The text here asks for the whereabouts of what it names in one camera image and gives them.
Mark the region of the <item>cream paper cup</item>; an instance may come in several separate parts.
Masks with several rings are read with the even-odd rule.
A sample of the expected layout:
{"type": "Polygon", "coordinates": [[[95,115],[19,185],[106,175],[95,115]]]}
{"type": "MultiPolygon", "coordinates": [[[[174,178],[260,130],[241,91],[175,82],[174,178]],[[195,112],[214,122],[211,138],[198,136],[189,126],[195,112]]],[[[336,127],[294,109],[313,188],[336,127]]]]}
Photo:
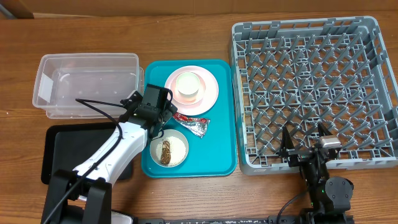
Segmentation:
{"type": "Polygon", "coordinates": [[[183,72],[176,79],[176,87],[184,96],[196,95],[200,87],[199,77],[193,72],[183,72]]]}

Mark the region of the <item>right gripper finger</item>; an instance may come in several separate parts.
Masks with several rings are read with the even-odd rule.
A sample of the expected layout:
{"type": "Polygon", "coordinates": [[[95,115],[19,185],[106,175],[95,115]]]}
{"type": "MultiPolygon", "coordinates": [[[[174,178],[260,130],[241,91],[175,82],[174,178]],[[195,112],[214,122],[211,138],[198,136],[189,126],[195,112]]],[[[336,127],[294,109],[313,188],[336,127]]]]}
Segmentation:
{"type": "Polygon", "coordinates": [[[326,126],[322,122],[317,123],[317,128],[320,137],[332,135],[332,133],[326,128],[326,126]]]}
{"type": "Polygon", "coordinates": [[[282,127],[282,140],[280,145],[281,152],[287,152],[288,150],[294,150],[295,146],[292,142],[288,129],[283,126],[282,127]]]}

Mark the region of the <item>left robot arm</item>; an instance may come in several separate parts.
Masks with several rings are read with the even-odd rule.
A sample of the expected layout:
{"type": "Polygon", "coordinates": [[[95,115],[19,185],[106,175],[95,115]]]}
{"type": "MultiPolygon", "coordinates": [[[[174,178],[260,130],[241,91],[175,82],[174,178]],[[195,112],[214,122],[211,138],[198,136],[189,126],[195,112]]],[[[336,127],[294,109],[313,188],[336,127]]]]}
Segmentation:
{"type": "Polygon", "coordinates": [[[168,88],[148,84],[121,100],[126,109],[111,121],[109,139],[72,171],[59,169],[50,178],[42,223],[134,223],[134,217],[112,209],[112,189],[130,162],[177,112],[168,88]]]}

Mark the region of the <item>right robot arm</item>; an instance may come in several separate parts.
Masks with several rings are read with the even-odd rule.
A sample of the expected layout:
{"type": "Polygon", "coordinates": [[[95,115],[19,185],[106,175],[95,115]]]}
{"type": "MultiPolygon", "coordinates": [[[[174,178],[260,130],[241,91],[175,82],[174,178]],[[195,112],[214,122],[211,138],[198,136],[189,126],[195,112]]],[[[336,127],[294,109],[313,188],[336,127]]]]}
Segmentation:
{"type": "Polygon", "coordinates": [[[289,200],[279,211],[276,223],[282,223],[283,211],[294,201],[309,194],[312,206],[304,208],[291,223],[354,223],[346,216],[353,196],[352,181],[343,177],[330,177],[326,163],[335,159],[342,149],[340,140],[323,123],[317,124],[318,142],[306,151],[295,148],[288,129],[282,128],[278,155],[287,159],[289,167],[298,167],[306,182],[306,190],[289,200]]]}

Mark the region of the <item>red foil wrapper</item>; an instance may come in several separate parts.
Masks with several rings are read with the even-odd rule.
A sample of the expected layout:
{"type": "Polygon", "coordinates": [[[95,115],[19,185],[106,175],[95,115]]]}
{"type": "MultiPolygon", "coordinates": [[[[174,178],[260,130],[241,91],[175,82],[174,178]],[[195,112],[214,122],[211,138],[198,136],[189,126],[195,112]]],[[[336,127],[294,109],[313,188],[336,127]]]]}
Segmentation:
{"type": "Polygon", "coordinates": [[[206,134],[208,130],[208,125],[210,123],[209,119],[192,118],[182,115],[180,113],[175,113],[173,115],[173,118],[176,120],[176,122],[187,128],[189,131],[191,131],[194,135],[198,136],[199,138],[202,138],[206,134]]]}

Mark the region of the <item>grey bowl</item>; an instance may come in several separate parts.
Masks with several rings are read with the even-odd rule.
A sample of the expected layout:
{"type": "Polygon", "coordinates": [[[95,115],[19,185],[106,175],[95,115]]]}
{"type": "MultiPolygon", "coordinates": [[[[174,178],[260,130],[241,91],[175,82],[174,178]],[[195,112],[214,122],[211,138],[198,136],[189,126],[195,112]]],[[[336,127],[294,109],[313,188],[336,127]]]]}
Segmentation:
{"type": "Polygon", "coordinates": [[[188,141],[179,131],[166,129],[150,143],[150,156],[161,167],[176,167],[188,155],[188,141]]]}

